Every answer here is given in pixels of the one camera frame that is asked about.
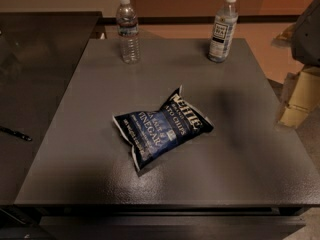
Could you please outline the clear plastic water bottle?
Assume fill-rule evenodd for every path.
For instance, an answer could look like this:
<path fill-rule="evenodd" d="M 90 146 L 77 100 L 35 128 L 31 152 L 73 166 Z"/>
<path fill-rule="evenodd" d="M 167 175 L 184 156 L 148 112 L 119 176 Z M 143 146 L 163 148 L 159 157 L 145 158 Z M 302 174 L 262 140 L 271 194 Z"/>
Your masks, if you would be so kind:
<path fill-rule="evenodd" d="M 140 60 L 138 17 L 130 0 L 119 2 L 116 23 L 122 59 L 127 64 L 135 64 Z"/>

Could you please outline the white labelled drink bottle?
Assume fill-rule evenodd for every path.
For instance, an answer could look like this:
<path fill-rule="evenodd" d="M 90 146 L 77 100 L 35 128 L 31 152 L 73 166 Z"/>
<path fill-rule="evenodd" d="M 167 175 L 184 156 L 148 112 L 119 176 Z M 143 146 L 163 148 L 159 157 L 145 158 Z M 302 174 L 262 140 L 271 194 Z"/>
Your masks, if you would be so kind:
<path fill-rule="evenodd" d="M 226 60 L 238 20 L 237 0 L 224 0 L 214 19 L 208 58 L 216 63 Z"/>

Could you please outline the blue Kettle chips bag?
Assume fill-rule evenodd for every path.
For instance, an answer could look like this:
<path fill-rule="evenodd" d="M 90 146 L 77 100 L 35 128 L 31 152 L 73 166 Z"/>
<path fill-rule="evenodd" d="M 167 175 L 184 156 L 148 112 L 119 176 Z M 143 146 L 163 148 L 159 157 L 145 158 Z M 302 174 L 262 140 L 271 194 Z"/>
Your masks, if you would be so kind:
<path fill-rule="evenodd" d="M 157 111 L 136 111 L 113 117 L 131 145 L 137 171 L 162 154 L 214 129 L 212 122 L 181 95 L 177 88 Z"/>

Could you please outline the dark side table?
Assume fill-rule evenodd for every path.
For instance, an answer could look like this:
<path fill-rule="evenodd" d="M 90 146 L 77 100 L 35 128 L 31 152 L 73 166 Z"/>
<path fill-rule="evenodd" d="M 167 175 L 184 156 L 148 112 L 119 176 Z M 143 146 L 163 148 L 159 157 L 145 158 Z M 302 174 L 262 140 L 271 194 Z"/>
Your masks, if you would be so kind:
<path fill-rule="evenodd" d="M 0 205 L 15 203 L 101 14 L 0 13 Z"/>

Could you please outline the black pen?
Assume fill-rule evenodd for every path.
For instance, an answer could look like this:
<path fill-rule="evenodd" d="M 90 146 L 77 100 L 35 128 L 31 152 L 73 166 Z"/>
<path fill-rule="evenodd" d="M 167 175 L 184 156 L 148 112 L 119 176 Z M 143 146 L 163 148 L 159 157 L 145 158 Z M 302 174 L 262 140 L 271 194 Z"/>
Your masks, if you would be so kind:
<path fill-rule="evenodd" d="M 1 132 L 4 132 L 6 134 L 9 134 L 11 136 L 14 136 L 14 137 L 17 137 L 17 138 L 20 138 L 24 141 L 32 141 L 32 138 L 24 133 L 21 133 L 19 131 L 14 131 L 12 129 L 9 129 L 9 128 L 6 128 L 6 127 L 3 127 L 3 126 L 0 126 L 0 131 Z"/>

